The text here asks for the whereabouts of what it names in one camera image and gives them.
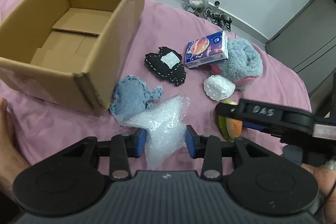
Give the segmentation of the person's right hand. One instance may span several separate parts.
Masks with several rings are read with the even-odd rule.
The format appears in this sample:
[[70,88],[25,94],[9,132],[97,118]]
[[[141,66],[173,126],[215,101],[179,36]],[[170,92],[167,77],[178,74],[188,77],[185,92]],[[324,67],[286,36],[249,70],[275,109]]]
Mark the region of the person's right hand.
[[318,182],[320,192],[324,196],[329,196],[329,201],[335,201],[335,183],[336,171],[325,167],[316,167],[308,164],[302,164],[301,167],[310,172]]

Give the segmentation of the person's left hand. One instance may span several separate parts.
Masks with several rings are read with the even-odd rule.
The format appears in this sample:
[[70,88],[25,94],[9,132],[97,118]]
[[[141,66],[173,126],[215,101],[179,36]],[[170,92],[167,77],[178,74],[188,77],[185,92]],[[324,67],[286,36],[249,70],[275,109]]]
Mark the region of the person's left hand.
[[18,174],[27,169],[30,165],[15,147],[13,116],[7,111],[7,106],[7,100],[5,98],[1,98],[1,192],[8,196],[11,200],[14,200],[14,180]]

